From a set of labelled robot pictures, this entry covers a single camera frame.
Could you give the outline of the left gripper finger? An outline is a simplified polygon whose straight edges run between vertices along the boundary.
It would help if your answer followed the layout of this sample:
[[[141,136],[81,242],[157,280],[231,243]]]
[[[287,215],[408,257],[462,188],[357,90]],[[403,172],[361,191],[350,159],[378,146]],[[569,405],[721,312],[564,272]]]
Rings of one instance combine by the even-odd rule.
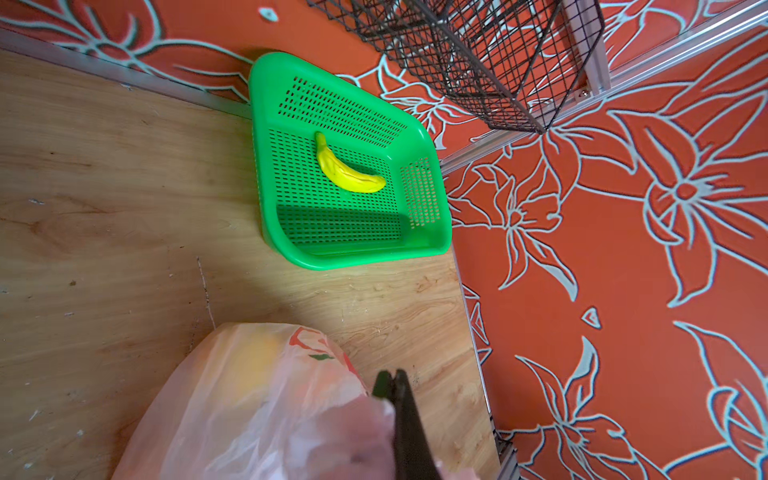
[[[373,396],[388,400],[394,407],[393,453],[398,480],[440,480],[432,457],[407,373],[398,369],[378,373]]]

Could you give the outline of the pink plastic bag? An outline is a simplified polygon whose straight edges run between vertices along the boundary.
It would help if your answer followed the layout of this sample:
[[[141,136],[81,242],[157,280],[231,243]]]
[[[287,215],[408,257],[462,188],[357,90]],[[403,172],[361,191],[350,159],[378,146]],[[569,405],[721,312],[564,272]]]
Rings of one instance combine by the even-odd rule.
[[[318,330],[224,325],[172,373],[114,477],[396,479],[395,411],[373,387]],[[475,477],[433,459],[441,479]]]

